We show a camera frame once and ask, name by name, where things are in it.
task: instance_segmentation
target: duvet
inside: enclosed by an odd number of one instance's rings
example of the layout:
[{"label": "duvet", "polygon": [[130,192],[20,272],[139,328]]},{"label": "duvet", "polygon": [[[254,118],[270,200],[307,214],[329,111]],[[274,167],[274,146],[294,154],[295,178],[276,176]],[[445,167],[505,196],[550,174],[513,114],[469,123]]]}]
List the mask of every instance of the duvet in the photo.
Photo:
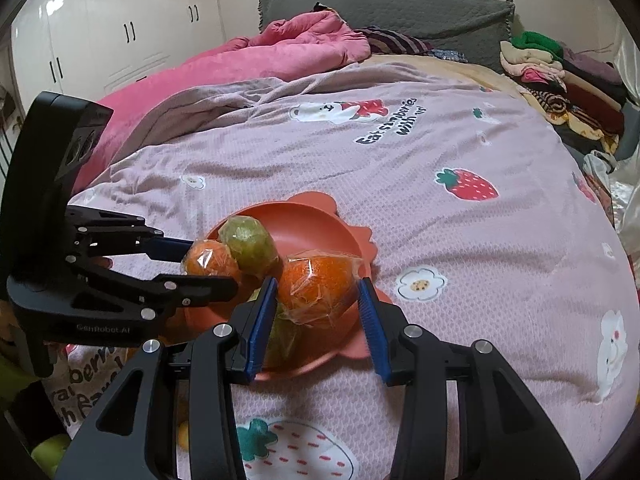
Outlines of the duvet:
[{"label": "duvet", "polygon": [[269,76],[292,81],[362,61],[370,54],[361,33],[353,32],[334,12],[324,10],[270,23],[254,38],[233,38],[176,68],[132,83],[101,99],[100,104],[113,109],[113,116],[82,167],[74,190],[83,190],[111,164],[140,119],[176,92]]},{"label": "duvet", "polygon": [[[638,393],[638,296],[576,163],[521,100],[403,64],[193,88],[147,114],[72,203],[193,239],[240,208],[307,190],[371,227],[376,286],[410,322],[457,344],[492,341],[583,477],[598,465]],[[121,256],[114,268],[149,278],[169,265]],[[243,448],[249,479],[388,474],[402,389],[385,388],[370,362],[337,358],[233,394],[241,442],[269,436]],[[449,459],[455,476],[453,450]],[[180,468],[189,478],[184,454]]]}]

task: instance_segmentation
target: green towel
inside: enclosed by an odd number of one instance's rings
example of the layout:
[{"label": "green towel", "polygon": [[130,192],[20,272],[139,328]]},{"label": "green towel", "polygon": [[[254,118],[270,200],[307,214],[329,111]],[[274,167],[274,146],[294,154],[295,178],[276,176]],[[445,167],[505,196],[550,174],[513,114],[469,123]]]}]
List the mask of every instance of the green towel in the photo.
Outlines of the green towel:
[{"label": "green towel", "polygon": [[511,38],[511,44],[515,48],[536,48],[550,52],[556,61],[564,59],[564,50],[557,41],[552,40],[538,32],[523,32],[521,36]]}]

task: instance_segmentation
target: striped cloth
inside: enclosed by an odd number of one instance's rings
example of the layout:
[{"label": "striped cloth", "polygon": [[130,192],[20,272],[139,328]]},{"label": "striped cloth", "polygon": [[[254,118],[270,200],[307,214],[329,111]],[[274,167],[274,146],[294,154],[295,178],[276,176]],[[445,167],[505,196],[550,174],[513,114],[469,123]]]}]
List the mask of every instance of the striped cloth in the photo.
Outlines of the striped cloth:
[{"label": "striped cloth", "polygon": [[428,56],[433,47],[423,40],[401,34],[394,30],[379,27],[359,28],[367,37],[372,54],[410,54],[411,56]]}]

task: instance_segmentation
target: cartoon bear print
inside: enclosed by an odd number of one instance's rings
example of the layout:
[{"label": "cartoon bear print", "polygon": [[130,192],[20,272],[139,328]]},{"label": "cartoon bear print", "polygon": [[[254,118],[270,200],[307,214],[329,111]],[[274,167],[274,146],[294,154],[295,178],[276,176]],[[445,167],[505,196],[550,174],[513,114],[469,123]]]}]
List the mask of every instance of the cartoon bear print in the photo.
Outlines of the cartoon bear print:
[{"label": "cartoon bear print", "polygon": [[327,121],[344,124],[349,121],[370,123],[389,115],[380,99],[358,102],[302,103],[289,111],[289,117],[301,123]]}]

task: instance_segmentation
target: strawberry print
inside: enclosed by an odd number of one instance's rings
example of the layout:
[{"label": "strawberry print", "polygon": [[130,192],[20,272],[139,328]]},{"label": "strawberry print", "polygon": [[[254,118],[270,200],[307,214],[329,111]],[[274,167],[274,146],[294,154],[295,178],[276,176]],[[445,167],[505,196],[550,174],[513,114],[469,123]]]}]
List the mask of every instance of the strawberry print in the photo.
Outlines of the strawberry print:
[{"label": "strawberry print", "polygon": [[[495,106],[493,106],[492,104],[489,104],[489,103],[484,103],[484,105],[487,108],[495,108]],[[482,111],[480,108],[474,108],[473,114],[474,114],[474,117],[476,119],[478,119],[479,121],[482,121],[484,123],[500,124],[500,121],[498,119],[494,119],[492,117],[489,117],[489,115],[486,112]]]},{"label": "strawberry print", "polygon": [[462,200],[491,200],[498,198],[494,186],[484,178],[467,170],[442,170],[436,176],[436,183],[443,184],[451,194]]},{"label": "strawberry print", "polygon": [[358,462],[327,430],[300,420],[254,418],[238,427],[247,480],[356,480]]},{"label": "strawberry print", "polygon": [[582,192],[582,194],[585,197],[587,197],[589,200],[591,200],[594,204],[597,204],[598,200],[593,195],[593,191],[591,191],[591,188],[587,186],[587,183],[583,179],[578,178],[578,176],[575,173],[573,174],[573,176],[574,176],[575,185],[578,186],[578,189]]}]

